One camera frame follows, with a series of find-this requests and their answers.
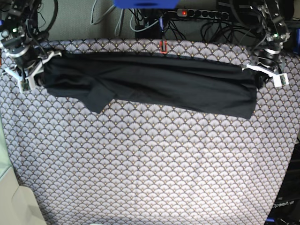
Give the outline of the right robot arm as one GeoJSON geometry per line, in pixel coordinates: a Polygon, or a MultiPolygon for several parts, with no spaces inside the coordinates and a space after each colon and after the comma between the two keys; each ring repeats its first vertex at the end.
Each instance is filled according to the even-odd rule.
{"type": "Polygon", "coordinates": [[[15,78],[20,91],[35,88],[35,76],[42,72],[43,65],[60,52],[46,50],[41,43],[49,37],[58,14],[58,1],[54,1],[52,19],[43,31],[38,28],[40,0],[13,0],[5,20],[0,24],[0,49],[15,62],[16,70],[5,68],[15,78]]]}

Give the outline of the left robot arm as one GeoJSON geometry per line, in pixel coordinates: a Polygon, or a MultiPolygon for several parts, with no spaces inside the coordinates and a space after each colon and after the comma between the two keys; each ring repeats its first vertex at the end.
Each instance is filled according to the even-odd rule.
{"type": "Polygon", "coordinates": [[[250,48],[252,61],[246,65],[247,69],[256,72],[255,85],[262,88],[268,81],[274,87],[280,88],[289,85],[289,78],[284,72],[285,62],[280,57],[284,43],[290,38],[289,29],[281,15],[277,0],[250,0],[247,15],[257,17],[257,23],[246,23],[241,18],[237,0],[230,0],[232,15],[250,31],[256,31],[262,38],[250,48]]]}

